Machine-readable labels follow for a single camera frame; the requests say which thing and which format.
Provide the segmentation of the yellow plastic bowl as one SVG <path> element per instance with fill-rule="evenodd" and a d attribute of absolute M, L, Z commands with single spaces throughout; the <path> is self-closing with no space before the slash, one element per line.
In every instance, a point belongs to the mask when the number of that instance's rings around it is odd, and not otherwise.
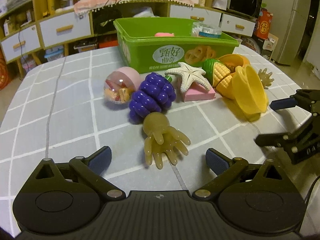
<path fill-rule="evenodd" d="M 256 121 L 267 111 L 268 97 L 253 67 L 237 66 L 232 78 L 236 103 L 249 121 Z"/>

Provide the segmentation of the yellow green corn toy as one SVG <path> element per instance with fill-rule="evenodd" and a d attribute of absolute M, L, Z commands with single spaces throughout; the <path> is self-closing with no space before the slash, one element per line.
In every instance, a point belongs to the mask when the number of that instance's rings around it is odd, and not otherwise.
<path fill-rule="evenodd" d="M 219 60 L 206 59 L 202 69 L 206 72 L 204 77 L 216 92 L 228 99 L 235 99 L 232 86 L 233 73 L 228 67 Z"/>

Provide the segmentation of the translucent rubber hand toy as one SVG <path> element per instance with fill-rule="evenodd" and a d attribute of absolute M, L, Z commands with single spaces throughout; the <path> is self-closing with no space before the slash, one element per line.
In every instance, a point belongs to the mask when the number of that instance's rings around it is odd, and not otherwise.
<path fill-rule="evenodd" d="M 190 139 L 181 131 L 170 125 L 169 119 L 162 113 L 152 112 L 143 121 L 145 162 L 147 165 L 155 163 L 156 167 L 163 168 L 162 155 L 166 155 L 172 165 L 177 164 L 175 151 L 187 156 L 187 146 Z"/>

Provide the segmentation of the pink capsule ball toy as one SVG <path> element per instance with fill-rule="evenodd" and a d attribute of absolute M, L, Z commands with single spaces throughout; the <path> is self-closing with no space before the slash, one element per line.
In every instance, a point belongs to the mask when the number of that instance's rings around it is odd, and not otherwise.
<path fill-rule="evenodd" d="M 135 69 L 120 67 L 106 78 L 104 97 L 112 103 L 128 103 L 133 92 L 138 90 L 141 82 L 142 78 Z"/>

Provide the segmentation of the purple grape toy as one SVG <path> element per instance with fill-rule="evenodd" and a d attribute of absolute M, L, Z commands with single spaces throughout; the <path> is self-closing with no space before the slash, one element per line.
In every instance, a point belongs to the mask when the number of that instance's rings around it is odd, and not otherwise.
<path fill-rule="evenodd" d="M 150 73 L 132 94 L 129 103 L 129 117 L 132 122 L 140 123 L 153 112 L 168 110 L 176 100 L 176 93 L 170 76 Z"/>

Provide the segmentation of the clear cotton swab jar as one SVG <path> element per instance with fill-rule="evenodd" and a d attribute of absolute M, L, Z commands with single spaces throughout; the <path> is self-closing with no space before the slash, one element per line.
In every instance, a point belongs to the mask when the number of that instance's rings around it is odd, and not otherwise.
<path fill-rule="evenodd" d="M 191 30 L 193 37 L 219 38 L 222 30 L 214 25 L 207 25 L 202 22 L 194 22 Z"/>

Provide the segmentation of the pink pig toy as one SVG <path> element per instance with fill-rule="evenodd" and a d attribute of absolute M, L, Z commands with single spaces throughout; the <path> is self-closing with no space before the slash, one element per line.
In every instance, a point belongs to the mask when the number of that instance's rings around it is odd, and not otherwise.
<path fill-rule="evenodd" d="M 154 37 L 174 37 L 174 33 L 155 33 Z"/>

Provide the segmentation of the orange plastic bowl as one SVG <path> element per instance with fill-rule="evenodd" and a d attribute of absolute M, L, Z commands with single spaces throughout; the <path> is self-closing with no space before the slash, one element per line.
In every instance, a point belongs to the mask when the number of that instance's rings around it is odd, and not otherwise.
<path fill-rule="evenodd" d="M 222 62 L 231 71 L 231 73 L 235 72 L 235 68 L 237 66 L 245 67 L 247 65 L 251 65 L 249 59 L 240 54 L 227 54 L 218 58 L 218 60 Z"/>

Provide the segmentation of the grey checked tablecloth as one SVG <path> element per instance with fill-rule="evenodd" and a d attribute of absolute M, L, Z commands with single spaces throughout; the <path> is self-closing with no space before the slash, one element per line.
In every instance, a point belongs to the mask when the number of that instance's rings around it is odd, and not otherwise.
<path fill-rule="evenodd" d="M 42 64 L 24 78 L 1 123 L 1 227 L 8 233 L 19 233 L 12 204 L 43 158 L 64 163 L 105 145 L 112 150 L 112 161 L 103 175 L 126 192 L 195 190 L 214 178 L 204 160 L 212 147 L 250 163 L 276 160 L 306 195 L 319 174 L 319 159 L 292 165 L 284 151 L 260 148 L 254 139 L 259 133 L 294 130 L 307 120 L 307 111 L 268 109 L 251 121 L 235 101 L 220 95 L 209 101 L 177 98 L 167 118 L 190 139 L 189 154 L 180 155 L 177 165 L 165 160 L 158 169 L 145 163 L 144 133 L 130 122 L 128 107 L 104 98 L 105 79 L 122 65 L 119 50 L 113 47 Z"/>

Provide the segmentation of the pink sticky note block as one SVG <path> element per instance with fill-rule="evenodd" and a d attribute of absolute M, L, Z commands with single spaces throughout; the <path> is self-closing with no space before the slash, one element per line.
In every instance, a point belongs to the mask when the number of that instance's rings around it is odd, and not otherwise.
<path fill-rule="evenodd" d="M 212 100 L 215 98 L 215 95 L 216 93 L 213 87 L 211 87 L 210 90 L 206 90 L 202 85 L 195 82 L 185 93 L 181 93 L 184 102 Z"/>

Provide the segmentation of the red gift box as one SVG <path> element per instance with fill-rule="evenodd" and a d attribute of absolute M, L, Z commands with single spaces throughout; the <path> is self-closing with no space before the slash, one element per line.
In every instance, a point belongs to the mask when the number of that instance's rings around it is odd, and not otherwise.
<path fill-rule="evenodd" d="M 264 40 L 268 39 L 272 18 L 273 14 L 269 12 L 267 9 L 262 8 L 259 12 L 259 17 L 256 21 L 253 34 L 258 38 Z"/>

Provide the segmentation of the white starfish toy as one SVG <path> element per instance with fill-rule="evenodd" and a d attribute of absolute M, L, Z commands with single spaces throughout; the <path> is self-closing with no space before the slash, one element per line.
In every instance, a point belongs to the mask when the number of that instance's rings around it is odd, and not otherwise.
<path fill-rule="evenodd" d="M 206 71 L 199 67 L 192 67 L 185 62 L 179 62 L 179 67 L 170 68 L 165 75 L 178 75 L 181 78 L 180 92 L 185 94 L 193 83 L 201 85 L 206 91 L 210 91 L 212 85 L 204 77 Z"/>

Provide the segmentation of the silver refrigerator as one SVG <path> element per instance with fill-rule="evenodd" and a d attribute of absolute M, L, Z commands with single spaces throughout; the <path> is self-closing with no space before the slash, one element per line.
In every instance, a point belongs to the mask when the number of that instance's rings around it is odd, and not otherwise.
<path fill-rule="evenodd" d="M 291 65 L 294 61 L 308 20 L 311 0 L 263 0 L 273 14 L 270 33 L 278 38 L 272 60 Z"/>

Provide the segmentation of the green plastic bin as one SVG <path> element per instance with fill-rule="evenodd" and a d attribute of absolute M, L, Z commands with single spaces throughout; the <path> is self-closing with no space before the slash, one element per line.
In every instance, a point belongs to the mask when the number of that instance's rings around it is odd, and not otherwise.
<path fill-rule="evenodd" d="M 140 74 L 175 68 L 179 62 L 200 67 L 206 59 L 218 59 L 238 47 L 237 40 L 225 33 L 219 38 L 193 37 L 193 23 L 186 18 L 131 17 L 113 24 L 126 65 Z M 154 37 L 159 32 L 175 36 Z"/>

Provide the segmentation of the wooden sideboard cabinet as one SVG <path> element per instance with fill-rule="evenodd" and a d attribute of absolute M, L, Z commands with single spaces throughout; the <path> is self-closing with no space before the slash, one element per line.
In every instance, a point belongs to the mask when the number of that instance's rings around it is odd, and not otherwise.
<path fill-rule="evenodd" d="M 7 11 L 1 14 L 1 24 L 11 18 L 15 20 L 18 14 L 26 15 L 28 11 L 31 11 L 31 21 L 21 24 L 14 21 L 15 30 L 9 35 L 1 29 L 1 50 L 6 63 L 15 62 L 24 55 L 35 55 L 40 50 L 114 34 L 115 19 L 132 17 L 144 7 L 150 7 L 159 17 L 199 19 L 205 24 L 218 24 L 223 15 L 217 10 L 191 7 L 176 0 L 113 0 L 79 15 L 73 8 L 50 14 L 47 0 L 11 1 Z"/>

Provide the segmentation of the black bag on shelf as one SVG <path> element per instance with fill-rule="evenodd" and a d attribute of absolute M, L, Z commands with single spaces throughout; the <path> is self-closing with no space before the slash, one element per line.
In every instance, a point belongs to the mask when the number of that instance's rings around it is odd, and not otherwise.
<path fill-rule="evenodd" d="M 102 35 L 115 30 L 113 22 L 118 18 L 122 18 L 122 14 L 117 8 L 108 7 L 93 12 L 92 17 L 94 33 Z"/>

